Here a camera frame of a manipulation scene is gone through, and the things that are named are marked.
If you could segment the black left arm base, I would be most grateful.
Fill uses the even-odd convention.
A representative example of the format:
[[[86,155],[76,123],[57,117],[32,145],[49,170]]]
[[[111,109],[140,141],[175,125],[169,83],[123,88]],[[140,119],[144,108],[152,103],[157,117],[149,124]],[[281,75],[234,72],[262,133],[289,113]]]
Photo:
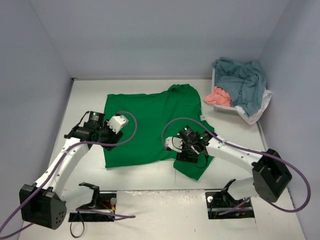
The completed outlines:
[[[77,196],[75,207],[69,214],[70,222],[114,222],[117,217],[117,193],[101,191],[100,187],[91,183],[81,182],[80,190],[88,190],[88,195]]]

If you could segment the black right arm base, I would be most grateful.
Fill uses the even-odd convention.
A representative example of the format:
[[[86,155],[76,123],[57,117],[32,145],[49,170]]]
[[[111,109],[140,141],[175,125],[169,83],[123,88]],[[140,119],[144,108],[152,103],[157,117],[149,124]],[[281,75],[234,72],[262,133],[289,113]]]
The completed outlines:
[[[250,200],[234,200],[221,191],[206,191],[205,201],[209,220],[254,219]]]

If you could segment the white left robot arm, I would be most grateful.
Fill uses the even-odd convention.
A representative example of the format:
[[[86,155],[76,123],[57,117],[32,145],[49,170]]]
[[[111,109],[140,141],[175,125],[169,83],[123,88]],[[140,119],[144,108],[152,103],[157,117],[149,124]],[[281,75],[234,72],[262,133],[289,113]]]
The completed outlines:
[[[48,169],[32,185],[19,191],[21,217],[25,222],[56,230],[68,213],[85,207],[96,209],[100,204],[100,188],[81,182],[70,193],[63,189],[79,161],[93,143],[110,151],[123,136],[122,128],[128,119],[120,114],[104,119],[105,114],[87,111],[88,120],[80,121],[64,136],[65,143]]]

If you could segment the green t shirt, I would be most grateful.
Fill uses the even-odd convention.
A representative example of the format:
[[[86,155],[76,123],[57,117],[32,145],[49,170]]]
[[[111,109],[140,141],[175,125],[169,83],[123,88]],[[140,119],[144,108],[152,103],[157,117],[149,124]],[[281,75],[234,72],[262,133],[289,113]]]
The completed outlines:
[[[104,151],[106,168],[175,159],[177,153],[165,150],[161,137],[176,136],[186,126],[199,133],[203,133],[204,128],[215,130],[201,119],[201,98],[189,84],[173,84],[160,93],[109,94],[104,106],[105,118],[118,112],[129,120],[122,129],[121,140],[133,138],[111,151]]]

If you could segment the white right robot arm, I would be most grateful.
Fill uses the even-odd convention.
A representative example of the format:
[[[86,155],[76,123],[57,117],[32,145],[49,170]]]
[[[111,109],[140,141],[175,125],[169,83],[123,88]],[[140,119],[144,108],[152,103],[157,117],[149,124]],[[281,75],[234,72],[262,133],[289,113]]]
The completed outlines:
[[[227,206],[235,206],[242,199],[260,197],[275,203],[292,180],[287,166],[277,161],[278,153],[272,149],[253,153],[221,139],[215,133],[194,132],[184,127],[176,136],[165,140],[167,147],[176,151],[178,160],[196,161],[200,154],[216,157],[247,171],[251,176],[232,179],[220,191],[219,196]]]

